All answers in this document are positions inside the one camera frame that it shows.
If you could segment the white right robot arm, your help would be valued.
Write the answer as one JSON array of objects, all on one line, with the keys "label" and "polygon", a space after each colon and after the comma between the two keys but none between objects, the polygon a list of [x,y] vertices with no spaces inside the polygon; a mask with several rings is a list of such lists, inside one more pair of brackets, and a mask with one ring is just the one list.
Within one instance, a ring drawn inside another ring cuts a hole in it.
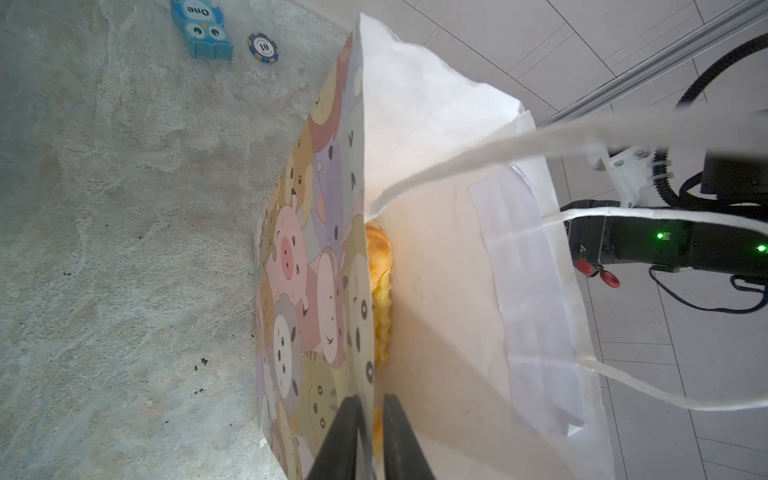
[{"label": "white right robot arm", "polygon": [[726,274],[740,292],[757,293],[767,304],[767,236],[745,227],[707,220],[709,214],[764,222],[767,219],[767,161],[744,154],[709,153],[702,171],[673,189],[668,152],[628,147],[590,155],[605,170],[619,195],[616,201],[579,200],[566,210],[585,216],[565,221],[574,267],[620,285],[612,264],[644,264],[651,278],[661,271],[693,269]]}]

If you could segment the braided yellow fake bread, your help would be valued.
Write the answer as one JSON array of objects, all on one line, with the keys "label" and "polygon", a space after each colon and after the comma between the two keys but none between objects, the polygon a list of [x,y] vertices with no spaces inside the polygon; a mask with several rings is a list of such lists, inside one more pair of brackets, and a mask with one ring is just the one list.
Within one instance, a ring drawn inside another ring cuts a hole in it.
[{"label": "braided yellow fake bread", "polygon": [[392,319],[390,315],[391,282],[383,278],[373,290],[375,321],[375,369],[379,370],[388,360],[388,346],[391,340]]}]

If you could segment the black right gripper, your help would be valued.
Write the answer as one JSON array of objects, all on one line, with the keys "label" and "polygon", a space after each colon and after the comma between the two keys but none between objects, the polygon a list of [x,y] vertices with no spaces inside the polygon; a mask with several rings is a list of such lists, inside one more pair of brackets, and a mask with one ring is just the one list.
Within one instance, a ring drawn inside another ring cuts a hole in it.
[{"label": "black right gripper", "polygon": [[608,265],[666,263],[666,222],[650,218],[593,215],[564,222],[578,270]]}]

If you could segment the ridged yellow fake bread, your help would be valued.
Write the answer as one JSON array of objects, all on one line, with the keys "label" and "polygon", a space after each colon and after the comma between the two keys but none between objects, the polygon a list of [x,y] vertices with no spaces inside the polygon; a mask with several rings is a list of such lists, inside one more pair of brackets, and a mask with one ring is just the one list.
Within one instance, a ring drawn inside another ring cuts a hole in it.
[{"label": "ridged yellow fake bread", "polygon": [[373,411],[373,454],[380,461],[383,459],[383,409],[376,407]]}]

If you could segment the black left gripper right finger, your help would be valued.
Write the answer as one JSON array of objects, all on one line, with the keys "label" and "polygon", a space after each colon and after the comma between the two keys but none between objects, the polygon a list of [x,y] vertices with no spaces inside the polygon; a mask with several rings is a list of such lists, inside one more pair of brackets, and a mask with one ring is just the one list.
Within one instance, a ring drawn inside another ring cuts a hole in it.
[{"label": "black left gripper right finger", "polygon": [[394,394],[383,401],[383,465],[388,480],[435,480],[401,402]]}]

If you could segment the cartoon animal paper bag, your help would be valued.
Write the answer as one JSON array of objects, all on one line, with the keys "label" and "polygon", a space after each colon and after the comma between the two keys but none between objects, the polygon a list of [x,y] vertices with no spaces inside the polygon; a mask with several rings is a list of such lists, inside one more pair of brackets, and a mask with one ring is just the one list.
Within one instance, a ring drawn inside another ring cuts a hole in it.
[{"label": "cartoon animal paper bag", "polygon": [[[339,406],[359,396],[356,479],[383,468],[373,411],[394,394],[433,472],[457,479],[610,479],[600,381],[693,411],[696,400],[595,358],[550,154],[631,143],[761,157],[767,120],[700,109],[537,128],[515,98],[465,78],[361,15],[255,236],[260,425],[290,479],[309,474]],[[312,190],[292,193],[288,175]],[[393,263],[389,358],[375,369],[366,242]]]}]

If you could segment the long fake bread roll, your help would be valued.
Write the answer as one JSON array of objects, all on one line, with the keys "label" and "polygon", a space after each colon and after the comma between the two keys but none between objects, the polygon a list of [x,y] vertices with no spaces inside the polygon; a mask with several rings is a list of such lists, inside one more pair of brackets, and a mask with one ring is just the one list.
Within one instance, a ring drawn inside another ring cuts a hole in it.
[{"label": "long fake bread roll", "polygon": [[374,222],[366,223],[366,242],[371,290],[390,273],[393,263],[392,246],[386,233]]}]

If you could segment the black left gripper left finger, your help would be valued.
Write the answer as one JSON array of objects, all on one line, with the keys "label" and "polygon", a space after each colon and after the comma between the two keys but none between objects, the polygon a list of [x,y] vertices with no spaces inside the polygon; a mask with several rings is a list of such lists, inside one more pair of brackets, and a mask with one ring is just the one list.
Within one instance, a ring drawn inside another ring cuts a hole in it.
[{"label": "black left gripper left finger", "polygon": [[307,480],[354,480],[357,466],[359,396],[343,399]]}]

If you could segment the red kitchen tongs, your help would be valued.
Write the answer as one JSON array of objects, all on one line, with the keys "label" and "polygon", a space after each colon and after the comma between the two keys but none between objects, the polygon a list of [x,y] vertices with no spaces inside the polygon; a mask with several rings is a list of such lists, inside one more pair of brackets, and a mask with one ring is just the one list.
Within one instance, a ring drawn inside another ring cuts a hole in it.
[{"label": "red kitchen tongs", "polygon": [[573,266],[587,278],[599,277],[610,288],[618,289],[621,286],[620,280],[602,265],[591,264],[587,260],[580,258],[573,262]]}]

